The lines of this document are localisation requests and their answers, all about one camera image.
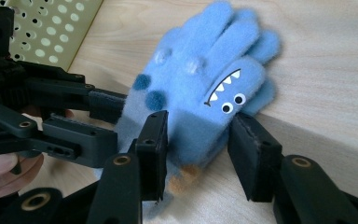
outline table surface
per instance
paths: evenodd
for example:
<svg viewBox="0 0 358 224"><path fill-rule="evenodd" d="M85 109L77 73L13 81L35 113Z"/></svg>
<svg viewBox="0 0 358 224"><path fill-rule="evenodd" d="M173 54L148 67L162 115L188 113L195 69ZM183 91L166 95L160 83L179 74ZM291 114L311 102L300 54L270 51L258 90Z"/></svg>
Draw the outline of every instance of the table surface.
<svg viewBox="0 0 358 224"><path fill-rule="evenodd" d="M127 93L162 35L212 1L104 0L69 72L99 89ZM282 39L268 65L274 102L256 117L283 145L307 156L343 190L358 197L358 0L231 1L253 8ZM76 119L111 128L84 113ZM54 187L68 195L95 181L92 170L46 158L23 191ZM150 223L275 223L271 203L247 202L227 151L188 194Z"/></svg>

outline blue pom-pom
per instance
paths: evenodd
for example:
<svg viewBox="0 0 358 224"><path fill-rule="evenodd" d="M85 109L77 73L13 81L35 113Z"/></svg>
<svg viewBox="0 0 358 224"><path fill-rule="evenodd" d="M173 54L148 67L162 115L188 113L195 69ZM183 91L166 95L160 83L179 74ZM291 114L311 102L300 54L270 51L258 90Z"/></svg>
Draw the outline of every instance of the blue pom-pom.
<svg viewBox="0 0 358 224"><path fill-rule="evenodd" d="M162 91L149 92L146 95L145 103L147 108L153 111L159 111L167 104L165 94Z"/></svg>
<svg viewBox="0 0 358 224"><path fill-rule="evenodd" d="M132 87L136 91L142 91L142 90L146 90L150 86L150 83L151 83L150 76L145 75L145 74L140 74L133 82Z"/></svg>

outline googly eye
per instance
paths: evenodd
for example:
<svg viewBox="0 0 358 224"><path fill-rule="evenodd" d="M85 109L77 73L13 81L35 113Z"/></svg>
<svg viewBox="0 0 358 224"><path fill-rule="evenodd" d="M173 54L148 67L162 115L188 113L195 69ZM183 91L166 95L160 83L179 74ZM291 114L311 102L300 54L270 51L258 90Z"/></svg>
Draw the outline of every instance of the googly eye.
<svg viewBox="0 0 358 224"><path fill-rule="evenodd" d="M242 93L238 93L237 95L234 96L234 102L237 105L243 105L246 102L246 96Z"/></svg>
<svg viewBox="0 0 358 224"><path fill-rule="evenodd" d="M225 113L225 114L231 113L231 112L232 112L232 109L233 109L233 106L232 106L231 103L224 103L224 104L222 105L222 111L223 111L223 113Z"/></svg>

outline perforated board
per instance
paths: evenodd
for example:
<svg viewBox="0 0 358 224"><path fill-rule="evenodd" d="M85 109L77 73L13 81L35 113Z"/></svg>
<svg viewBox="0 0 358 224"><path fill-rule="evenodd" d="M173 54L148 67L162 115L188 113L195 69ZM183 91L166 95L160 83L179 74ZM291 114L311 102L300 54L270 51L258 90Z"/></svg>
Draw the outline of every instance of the perforated board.
<svg viewBox="0 0 358 224"><path fill-rule="evenodd" d="M67 71L102 1L1 0L15 10L11 57Z"/></svg>

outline knitted glove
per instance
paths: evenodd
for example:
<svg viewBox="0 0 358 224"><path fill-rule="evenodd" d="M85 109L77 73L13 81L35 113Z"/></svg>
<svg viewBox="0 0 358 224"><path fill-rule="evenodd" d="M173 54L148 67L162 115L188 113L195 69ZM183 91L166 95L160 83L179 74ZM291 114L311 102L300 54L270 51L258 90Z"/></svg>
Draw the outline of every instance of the knitted glove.
<svg viewBox="0 0 358 224"><path fill-rule="evenodd" d="M260 32L253 11L235 11L227 2L210 4L162 37L115 127L118 148L125 152L148 115L169 111L166 192L162 203L144 203L146 217L158 214L224 148L228 124L257 91L273 95L273 85L263 85L262 63L278 50L278 37ZM271 99L259 97L250 111Z"/></svg>

